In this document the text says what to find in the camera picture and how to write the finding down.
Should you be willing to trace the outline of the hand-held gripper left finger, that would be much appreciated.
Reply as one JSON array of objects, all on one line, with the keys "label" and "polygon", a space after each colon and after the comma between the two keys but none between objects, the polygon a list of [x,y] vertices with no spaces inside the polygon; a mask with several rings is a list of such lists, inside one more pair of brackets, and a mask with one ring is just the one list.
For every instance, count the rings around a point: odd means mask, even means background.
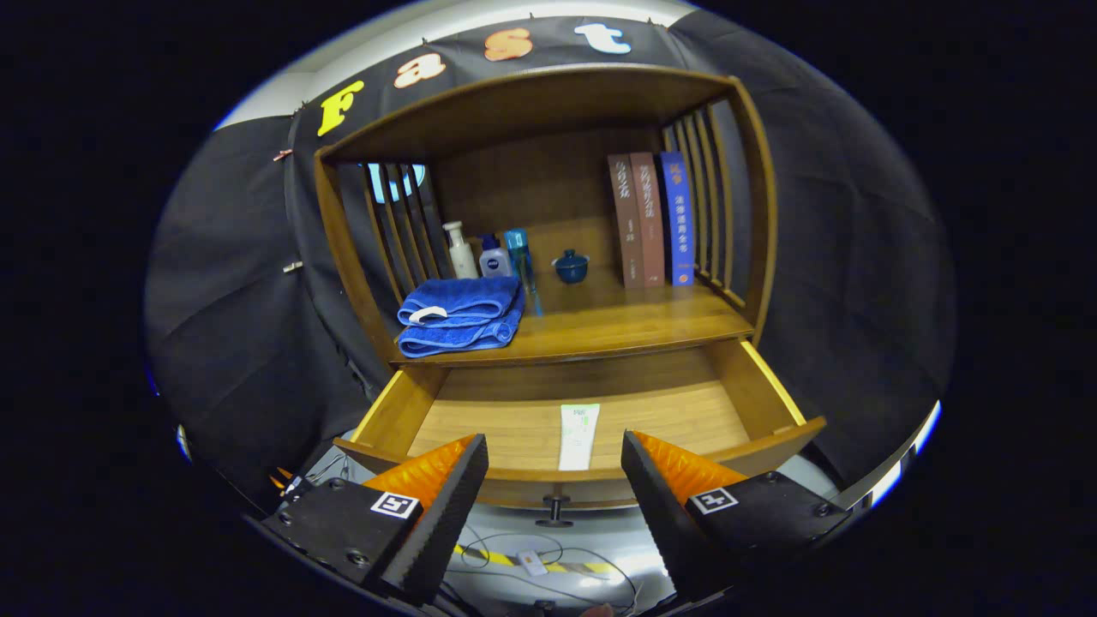
[{"label": "hand-held gripper left finger", "polygon": [[489,445],[470,434],[364,483],[340,476],[261,523],[278,549],[323,577],[391,605],[436,601],[459,535],[489,471]]}]

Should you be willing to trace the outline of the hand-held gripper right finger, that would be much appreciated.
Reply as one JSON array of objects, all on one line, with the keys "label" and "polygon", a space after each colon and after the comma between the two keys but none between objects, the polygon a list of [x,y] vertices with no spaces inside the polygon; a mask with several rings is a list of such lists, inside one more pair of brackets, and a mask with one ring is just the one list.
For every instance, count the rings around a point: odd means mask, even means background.
[{"label": "hand-held gripper right finger", "polygon": [[682,601],[778,577],[851,516],[783,473],[745,476],[642,431],[623,434],[620,468]]}]

